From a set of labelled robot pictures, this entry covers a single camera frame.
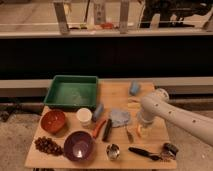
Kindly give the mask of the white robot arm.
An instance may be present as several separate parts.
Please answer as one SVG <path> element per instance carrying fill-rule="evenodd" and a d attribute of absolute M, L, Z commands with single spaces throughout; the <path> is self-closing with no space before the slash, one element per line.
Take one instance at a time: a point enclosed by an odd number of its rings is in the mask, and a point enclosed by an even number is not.
<path fill-rule="evenodd" d="M 175 107 L 168 101 L 169 94 L 162 88 L 143 96 L 137 113 L 138 122 L 147 127 L 160 117 L 213 147 L 213 119 Z"/>

